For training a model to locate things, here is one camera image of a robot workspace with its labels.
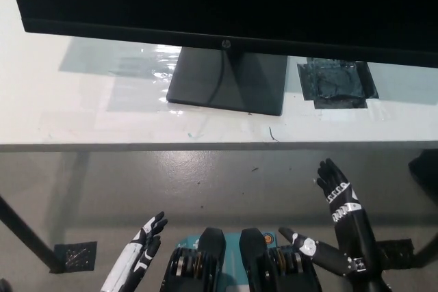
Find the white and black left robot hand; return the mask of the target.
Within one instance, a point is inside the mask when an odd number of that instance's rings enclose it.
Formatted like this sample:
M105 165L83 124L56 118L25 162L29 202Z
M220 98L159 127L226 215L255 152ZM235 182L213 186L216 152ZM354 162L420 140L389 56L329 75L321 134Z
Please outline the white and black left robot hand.
M101 287L101 291L135 291L159 247L159 234L168 220L163 211L153 216L123 248Z

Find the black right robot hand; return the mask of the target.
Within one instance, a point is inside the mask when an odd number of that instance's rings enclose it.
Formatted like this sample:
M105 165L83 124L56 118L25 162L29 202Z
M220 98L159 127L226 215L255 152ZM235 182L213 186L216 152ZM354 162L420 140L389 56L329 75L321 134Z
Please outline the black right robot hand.
M333 274L350 280L372 280L380 276L382 266L376 239L352 183L329 158L320 162L316 183L328 202L339 247L288 227L280 227L279 232L314 264Z

